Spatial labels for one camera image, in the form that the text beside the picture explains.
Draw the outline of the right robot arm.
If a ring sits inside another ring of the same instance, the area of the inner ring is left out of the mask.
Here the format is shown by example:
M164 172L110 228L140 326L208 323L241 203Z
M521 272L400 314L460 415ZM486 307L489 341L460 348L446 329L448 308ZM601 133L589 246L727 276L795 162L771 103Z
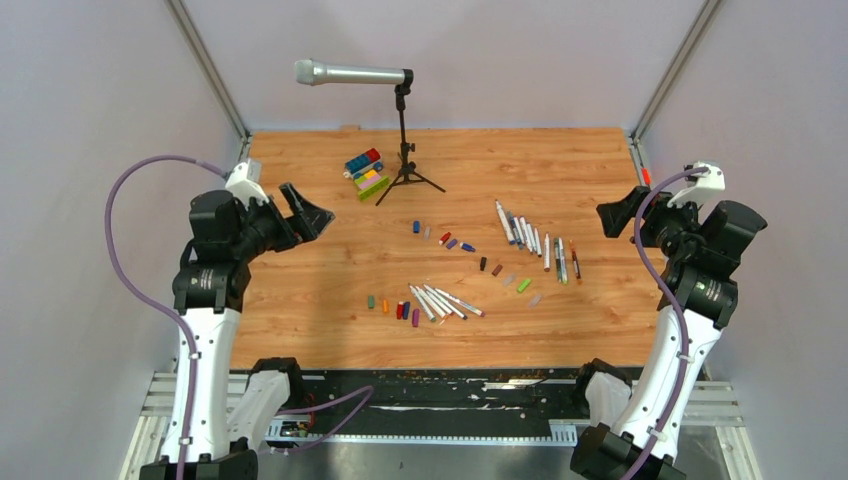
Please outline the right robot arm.
M637 381L598 358L584 364L571 390L577 413L590 418L570 468L586 479L683 479L675 467L682 417L710 350L738 306L732 280L742 253L766 229L764 217L732 200L704 221L698 206L670 205L669 192L635 187L597 212L608 238L640 216L633 242L667 259L654 345Z

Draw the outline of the white marker red tip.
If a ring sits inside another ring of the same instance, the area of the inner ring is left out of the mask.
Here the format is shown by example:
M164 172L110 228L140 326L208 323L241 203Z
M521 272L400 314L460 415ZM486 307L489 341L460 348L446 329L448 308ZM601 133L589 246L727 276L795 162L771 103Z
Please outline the white marker red tip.
M445 316L451 316L451 315L453 314L453 311L450 309L450 307L449 307L447 304L445 304L445 303L443 302L443 300L441 299L441 297L440 297L437 293L435 293L435 292L433 292L433 291L431 291L431 290L426 290L426 292L427 292L428 296L429 296L429 297L430 297L430 298L431 298L431 299L432 299L432 300L433 300L433 301L434 301L434 302L435 302L435 303L439 306L439 308L440 308L440 309L444 312L444 315L445 315Z

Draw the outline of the white marker navy cap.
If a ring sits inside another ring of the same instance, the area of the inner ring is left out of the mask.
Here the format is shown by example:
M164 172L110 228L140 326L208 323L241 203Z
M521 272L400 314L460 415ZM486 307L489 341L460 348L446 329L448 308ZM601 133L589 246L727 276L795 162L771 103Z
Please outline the white marker navy cap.
M436 300L438 300L447 310L451 313L455 314L462 320L467 320L468 317L462 313L457 307L455 307L449 300L447 300L444 296L439 294L434 288L430 287L427 284L423 285L424 289L431 294Z

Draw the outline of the white marker dark green cap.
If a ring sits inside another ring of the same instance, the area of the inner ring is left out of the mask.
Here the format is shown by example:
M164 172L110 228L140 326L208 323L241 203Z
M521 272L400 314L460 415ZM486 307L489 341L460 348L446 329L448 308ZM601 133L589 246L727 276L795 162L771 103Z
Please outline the white marker dark green cap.
M434 313L430 309L430 306L425 301L424 296L419 292L418 288L415 285L409 284L409 289L410 289L411 293L413 294L413 296L416 298L419 305L423 308L425 315L428 318L428 320L430 322L435 322L437 320L437 317L434 315Z

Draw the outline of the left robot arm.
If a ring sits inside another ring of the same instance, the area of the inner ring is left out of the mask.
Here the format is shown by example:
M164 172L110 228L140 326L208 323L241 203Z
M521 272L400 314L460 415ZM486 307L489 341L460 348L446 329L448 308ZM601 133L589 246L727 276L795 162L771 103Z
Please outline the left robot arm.
M305 403L297 361L273 357L254 365L239 403L227 409L250 263L316 240L335 219L292 184L280 191L288 216L262 192L213 190L190 203L193 236L172 282L180 365L171 424L158 460L142 466L142 479L255 479L258 449L276 411L293 413Z

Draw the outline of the translucent red pen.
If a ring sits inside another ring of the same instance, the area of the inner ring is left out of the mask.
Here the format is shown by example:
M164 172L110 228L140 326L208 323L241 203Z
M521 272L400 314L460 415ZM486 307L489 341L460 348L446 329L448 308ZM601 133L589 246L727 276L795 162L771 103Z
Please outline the translucent red pen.
M573 266L573 269L574 269L576 282L577 282L578 285L582 285L583 279L582 279L582 273L581 273L581 269L580 269L579 258L578 258L578 255L577 255L577 251L576 251L576 248L575 248L574 241L571 240L571 239L569 239L569 250L570 250L570 254L571 254L572 266Z

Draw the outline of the slim white blue marker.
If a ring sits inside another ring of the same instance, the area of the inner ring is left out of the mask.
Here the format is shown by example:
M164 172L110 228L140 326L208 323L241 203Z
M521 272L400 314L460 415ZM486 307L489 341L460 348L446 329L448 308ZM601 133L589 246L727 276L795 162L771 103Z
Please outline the slim white blue marker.
M535 253L534 244L533 244L532 227L533 227L533 225L531 223L529 223L529 222L526 223L528 245L532 248L532 251Z

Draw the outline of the white marker orange cap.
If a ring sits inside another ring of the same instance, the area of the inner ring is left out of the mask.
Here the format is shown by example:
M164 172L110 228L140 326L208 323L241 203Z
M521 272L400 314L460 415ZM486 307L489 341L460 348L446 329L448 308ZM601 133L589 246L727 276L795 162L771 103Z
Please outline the white marker orange cap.
M441 305L422 287L416 286L415 289L429 311L430 321L433 323L444 322L447 314L441 308Z

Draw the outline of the white marker blue end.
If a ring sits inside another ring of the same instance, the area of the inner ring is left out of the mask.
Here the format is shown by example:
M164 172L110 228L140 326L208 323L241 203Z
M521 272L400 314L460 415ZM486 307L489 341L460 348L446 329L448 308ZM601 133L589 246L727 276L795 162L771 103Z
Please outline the white marker blue end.
M495 200L495 208L496 208L496 212L497 212L499 221L500 221L501 226L503 228L503 231L504 231L504 234L506 236L508 244L514 245L516 243L516 240L515 240L511 225L510 225L510 223L507 219L507 216L506 216L506 213L503 209L503 206L501 205L501 203L498 200Z

